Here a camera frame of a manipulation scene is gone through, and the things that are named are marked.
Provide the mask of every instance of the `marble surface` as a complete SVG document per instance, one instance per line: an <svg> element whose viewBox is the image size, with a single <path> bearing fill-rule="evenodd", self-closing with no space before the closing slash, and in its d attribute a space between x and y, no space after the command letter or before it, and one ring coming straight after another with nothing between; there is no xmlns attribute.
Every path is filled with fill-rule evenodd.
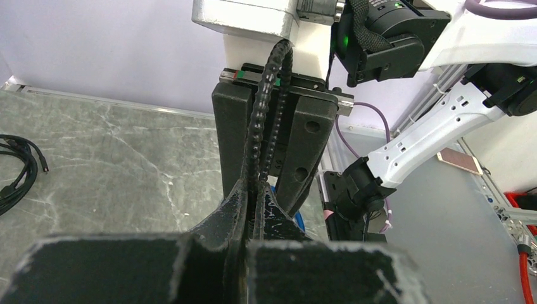
<svg viewBox="0 0 537 304"><path fill-rule="evenodd" d="M0 91L0 134L35 142L50 168L0 217L0 293L41 236L186 231L222 200L210 117ZM0 156L0 187L21 169ZM301 213L307 233L328 240L317 185Z"/></svg>

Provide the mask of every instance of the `red hose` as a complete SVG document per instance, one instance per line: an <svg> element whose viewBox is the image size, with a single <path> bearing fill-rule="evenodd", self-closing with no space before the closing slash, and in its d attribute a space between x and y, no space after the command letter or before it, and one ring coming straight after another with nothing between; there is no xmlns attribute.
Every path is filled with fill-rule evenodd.
<svg viewBox="0 0 537 304"><path fill-rule="evenodd" d="M529 285L528 277L528 254L526 252L520 252L520 269L521 269L521 284L522 292L524 293L524 299L526 304L534 304L533 296L531 295L531 286Z"/></svg>

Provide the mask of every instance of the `black braided sleeve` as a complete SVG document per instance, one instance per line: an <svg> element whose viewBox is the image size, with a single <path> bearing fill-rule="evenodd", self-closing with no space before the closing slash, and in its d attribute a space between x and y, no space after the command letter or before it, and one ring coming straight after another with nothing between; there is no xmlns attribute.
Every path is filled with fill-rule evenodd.
<svg viewBox="0 0 537 304"><path fill-rule="evenodd" d="M358 44L370 51L376 53L391 49L392 46L383 36L371 32L365 27L365 19L369 14L368 0L348 0L354 12L353 32L358 41Z"/></svg>
<svg viewBox="0 0 537 304"><path fill-rule="evenodd" d="M263 130L269 110L272 89L277 80L280 67L284 59L289 56L290 50L291 43L287 40L281 40L274 46L268 57L267 64L261 75L261 81L258 84L257 93L255 94L250 125L248 126L248 136L246 138L246 157L244 159L246 178L248 180L248 192L251 198L255 197L259 183L261 141L263 140Z"/></svg>

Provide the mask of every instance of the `red object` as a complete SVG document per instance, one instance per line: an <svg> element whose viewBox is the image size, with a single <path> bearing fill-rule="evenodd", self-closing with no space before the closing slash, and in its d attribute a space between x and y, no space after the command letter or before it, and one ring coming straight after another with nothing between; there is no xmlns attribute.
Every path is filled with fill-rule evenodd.
<svg viewBox="0 0 537 304"><path fill-rule="evenodd" d="M528 277L528 253L520 252L520 269L521 269L521 284L524 300L526 304L534 304L533 295L531 294L531 286L529 285Z"/></svg>
<svg viewBox="0 0 537 304"><path fill-rule="evenodd" d="M521 196L526 196L526 195L527 195L526 193L515 193L515 192L506 192L505 193L505 196L509 200L509 203L511 203L511 206L513 206L515 208L520 208L519 204L517 204L516 199L521 197ZM537 236L537 227L528 225L528 229L531 232L531 234L533 234L534 236Z"/></svg>

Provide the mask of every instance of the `purple cable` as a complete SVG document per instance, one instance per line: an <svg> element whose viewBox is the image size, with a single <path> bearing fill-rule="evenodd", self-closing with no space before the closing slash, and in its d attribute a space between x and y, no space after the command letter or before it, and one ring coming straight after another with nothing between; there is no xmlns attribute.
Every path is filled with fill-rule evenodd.
<svg viewBox="0 0 537 304"><path fill-rule="evenodd" d="M520 0L521 2L537 4L535 0ZM497 20L528 20L537 18L537 7L533 8L491 8L479 3L479 0L466 0L464 8L469 12Z"/></svg>
<svg viewBox="0 0 537 304"><path fill-rule="evenodd" d="M379 110L376 106L372 105L372 104L368 104L368 103L359 103L359 102L356 102L354 103L355 106L365 106L365 107L368 107L370 108L371 110L374 110L375 112L377 112L377 114L379 114L379 116L381 117L382 119L382 122L384 124L384 130L386 131L386 142L389 143L389 141L391 140L391 137L389 135L389 125L388 125L388 121L386 120L386 117L384 116L384 114L382 113L381 110ZM360 155L351 147L351 145L349 144L349 142L345 139L345 137L343 137L343 133L341 133L341 130L339 129L339 116L336 118L336 132L338 133L339 135L339 138L341 138L341 141L343 142L343 144L349 149L349 151L351 151L351 153L356 156L356 158L360 158ZM392 219L392 216L391 216L391 207L390 207L390 202L389 202L389 199L386 198L384 200L384 202L386 203L386 209L387 209L387 213L388 213L388 222L391 222L391 219ZM386 225L384 225L384 227L381 229L380 233L384 233L386 232L389 228L391 227L391 224L389 223L386 223Z"/></svg>

